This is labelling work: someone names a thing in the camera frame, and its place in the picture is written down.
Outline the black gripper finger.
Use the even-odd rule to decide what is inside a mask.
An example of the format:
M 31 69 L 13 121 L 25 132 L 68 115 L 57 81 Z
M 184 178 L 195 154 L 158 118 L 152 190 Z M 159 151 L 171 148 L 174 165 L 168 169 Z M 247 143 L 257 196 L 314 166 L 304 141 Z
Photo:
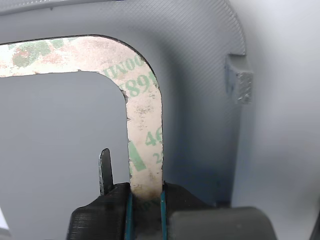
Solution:
M 67 240 L 133 240 L 134 201 L 128 182 L 114 184 L 110 150 L 99 162 L 100 195 L 71 214 Z
M 164 240 L 275 240 L 269 218 L 255 207 L 215 207 L 184 187 L 164 183 L 160 196 Z

